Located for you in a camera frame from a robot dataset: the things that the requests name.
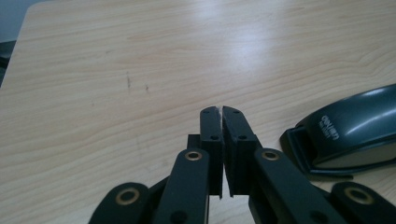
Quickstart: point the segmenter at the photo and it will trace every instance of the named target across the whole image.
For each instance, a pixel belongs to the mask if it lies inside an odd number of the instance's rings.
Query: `wood grain surface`
[[[242,110],[280,149],[309,113],[392,83],[392,0],[35,5],[0,89],[0,223],[87,223],[118,184],[169,175],[205,107]],[[396,204],[396,168],[355,181]],[[224,190],[209,223],[253,223]]]

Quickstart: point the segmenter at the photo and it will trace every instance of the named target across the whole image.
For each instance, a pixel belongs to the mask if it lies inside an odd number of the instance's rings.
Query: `black object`
[[[209,194],[221,197],[222,164],[231,195],[248,195],[256,223],[396,223],[396,208],[362,185],[317,189],[281,151],[263,148],[239,110],[201,112],[201,134],[190,134],[169,177],[150,189],[115,187],[90,224],[207,223]]]
[[[396,164],[396,84],[321,108],[286,130],[280,144],[313,177]]]

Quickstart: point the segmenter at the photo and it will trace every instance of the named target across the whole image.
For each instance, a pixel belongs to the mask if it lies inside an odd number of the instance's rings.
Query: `mouse logo text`
[[[331,138],[332,140],[337,140],[340,135],[338,134],[337,130],[332,125],[329,117],[326,115],[323,116],[319,122],[320,129],[323,131],[326,138]]]

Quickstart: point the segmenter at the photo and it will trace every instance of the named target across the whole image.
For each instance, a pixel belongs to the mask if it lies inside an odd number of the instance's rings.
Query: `wooden table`
[[[118,184],[169,175],[205,107],[280,149],[309,113],[395,82],[392,0],[35,5],[0,89],[0,222],[87,223]],[[394,167],[355,181],[396,203]],[[224,188],[209,223],[252,223]]]

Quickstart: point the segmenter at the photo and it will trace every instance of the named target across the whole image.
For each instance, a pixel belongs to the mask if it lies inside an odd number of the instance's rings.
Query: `black mechanical arm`
[[[90,224],[191,223],[208,220],[209,195],[222,196],[223,165],[231,196],[248,195],[256,223],[396,223],[395,206],[353,182],[328,193],[281,152],[264,148],[243,113],[224,106],[201,111],[200,134],[190,134],[171,174],[148,188],[112,189]]]

